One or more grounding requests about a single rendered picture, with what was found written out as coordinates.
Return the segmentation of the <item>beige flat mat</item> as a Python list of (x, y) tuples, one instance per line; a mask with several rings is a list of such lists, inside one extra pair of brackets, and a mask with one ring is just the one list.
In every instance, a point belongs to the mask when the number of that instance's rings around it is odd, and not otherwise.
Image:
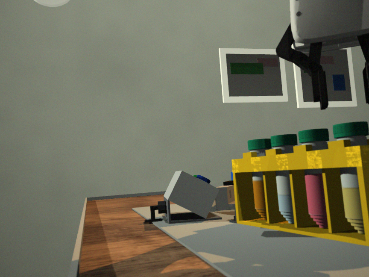
[(369, 246), (220, 220), (151, 222), (226, 277), (369, 277)]

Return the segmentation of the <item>yellow tube rack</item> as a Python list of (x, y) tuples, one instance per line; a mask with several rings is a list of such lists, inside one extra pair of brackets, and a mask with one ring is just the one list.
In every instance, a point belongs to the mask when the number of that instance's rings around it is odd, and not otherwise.
[[(232, 159), (237, 224), (262, 227), (341, 242), (369, 246), (369, 139), (368, 145), (352, 146), (350, 140), (329, 141), (328, 149), (313, 150), (312, 145), (293, 146), (294, 153), (281, 149), (243, 153), (243, 159)], [(365, 234), (345, 218), (341, 167), (357, 167)], [(327, 228), (320, 228), (308, 213), (304, 169), (322, 169)], [(279, 211), (275, 171), (289, 170), (294, 223)], [(262, 171), (267, 220), (255, 209), (252, 172)]]

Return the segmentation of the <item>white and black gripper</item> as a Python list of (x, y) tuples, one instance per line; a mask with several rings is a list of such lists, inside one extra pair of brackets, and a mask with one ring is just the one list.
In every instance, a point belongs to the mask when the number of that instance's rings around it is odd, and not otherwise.
[[(361, 46), (369, 104), (369, 0), (290, 0), (290, 21), (276, 54), (311, 76), (313, 102), (320, 102), (321, 110), (328, 107), (321, 52)], [(296, 47), (295, 41), (304, 45)]]

